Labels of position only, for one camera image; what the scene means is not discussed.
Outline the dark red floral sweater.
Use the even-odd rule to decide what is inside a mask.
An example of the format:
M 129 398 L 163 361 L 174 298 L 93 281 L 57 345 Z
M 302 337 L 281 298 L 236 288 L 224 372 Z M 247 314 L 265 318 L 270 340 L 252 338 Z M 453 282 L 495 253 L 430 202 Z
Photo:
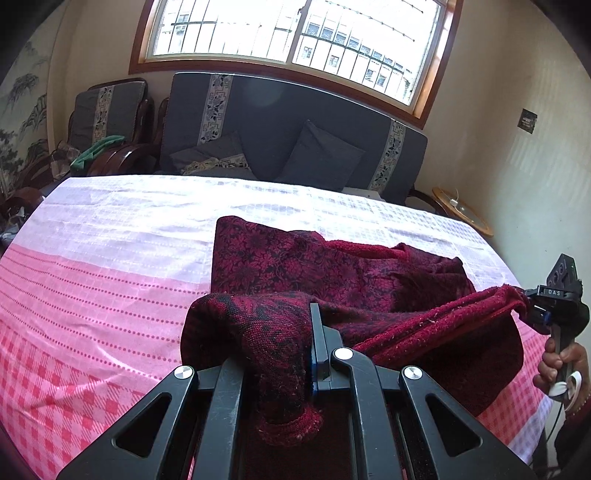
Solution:
M 256 431 L 291 447 L 322 428 L 311 403 L 311 306 L 346 347 L 393 370 L 417 365 L 479 415 L 524 361 L 517 287 L 483 291 L 462 262 L 399 244 L 329 241 L 235 216 L 216 223 L 211 293 L 190 306 L 180 356 L 195 369 L 242 358 L 256 380 Z

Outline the round wooden side table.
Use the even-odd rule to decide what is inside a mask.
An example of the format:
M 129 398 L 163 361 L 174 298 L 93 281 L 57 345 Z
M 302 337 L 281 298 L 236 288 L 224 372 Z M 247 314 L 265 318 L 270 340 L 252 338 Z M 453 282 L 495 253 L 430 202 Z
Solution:
M 438 201 L 444 210 L 452 217 L 467 223 L 485 237 L 494 237 L 493 229 L 472 207 L 460 199 L 459 191 L 452 193 L 445 189 L 434 187 L 432 193 L 435 200 Z M 450 204 L 452 198 L 457 199 L 460 202 L 458 208 L 454 208 Z

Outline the pink checked bed sheet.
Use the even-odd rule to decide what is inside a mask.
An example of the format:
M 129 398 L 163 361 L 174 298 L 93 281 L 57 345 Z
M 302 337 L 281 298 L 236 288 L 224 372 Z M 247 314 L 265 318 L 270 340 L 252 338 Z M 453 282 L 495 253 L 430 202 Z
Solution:
M 56 478 L 179 364 L 223 216 L 456 257 L 480 290 L 515 280 L 474 229 L 382 201 L 232 179 L 68 180 L 1 259 L 3 478 Z

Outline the patterned cushion on sofa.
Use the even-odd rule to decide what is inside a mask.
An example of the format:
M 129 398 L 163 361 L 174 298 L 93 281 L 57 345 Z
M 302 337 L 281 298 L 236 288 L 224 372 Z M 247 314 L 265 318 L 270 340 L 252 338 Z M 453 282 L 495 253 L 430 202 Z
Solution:
M 184 176 L 252 173 L 238 132 L 171 153 L 169 158 L 174 169 Z

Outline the dark blue throw pillow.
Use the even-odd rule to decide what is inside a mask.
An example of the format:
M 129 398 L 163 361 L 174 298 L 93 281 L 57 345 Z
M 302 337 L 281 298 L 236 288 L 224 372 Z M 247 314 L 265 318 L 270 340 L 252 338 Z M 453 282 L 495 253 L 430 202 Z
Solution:
M 307 120 L 276 182 L 339 192 L 348 184 L 363 155 L 363 149 Z

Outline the dark blue sofa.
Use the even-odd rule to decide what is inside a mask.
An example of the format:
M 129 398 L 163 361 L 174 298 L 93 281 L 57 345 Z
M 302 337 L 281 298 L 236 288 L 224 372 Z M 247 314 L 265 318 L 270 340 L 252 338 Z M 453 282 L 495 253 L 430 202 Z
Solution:
M 311 124 L 361 150 L 351 188 L 374 190 L 404 203 L 423 165 L 427 137 L 344 97 L 270 78 L 179 72 L 164 117 L 160 164 L 181 170 L 191 153 L 221 138 L 238 138 L 256 178 L 280 177 L 304 126 Z

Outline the landscape painted folding screen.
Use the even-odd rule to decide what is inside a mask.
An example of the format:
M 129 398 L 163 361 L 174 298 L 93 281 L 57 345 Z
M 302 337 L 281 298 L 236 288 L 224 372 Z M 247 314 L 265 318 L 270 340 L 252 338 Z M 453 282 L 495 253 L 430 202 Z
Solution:
M 47 84 L 58 26 L 44 22 L 27 40 L 1 84 L 1 192 L 48 153 Z

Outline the black wall switch plate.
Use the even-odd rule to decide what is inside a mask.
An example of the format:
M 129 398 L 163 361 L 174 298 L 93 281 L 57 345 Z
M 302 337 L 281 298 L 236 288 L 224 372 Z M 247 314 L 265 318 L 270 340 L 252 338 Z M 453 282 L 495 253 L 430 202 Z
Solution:
M 533 134 L 537 120 L 538 115 L 536 113 L 523 109 L 518 121 L 518 127 L 529 134 Z

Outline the barred window with wooden frame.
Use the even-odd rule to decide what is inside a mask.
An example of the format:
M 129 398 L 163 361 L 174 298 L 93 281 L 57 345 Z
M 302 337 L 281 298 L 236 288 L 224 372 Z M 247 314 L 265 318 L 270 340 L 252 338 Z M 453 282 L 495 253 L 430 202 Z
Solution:
M 147 1 L 129 70 L 287 80 L 424 128 L 462 9 L 460 1 Z

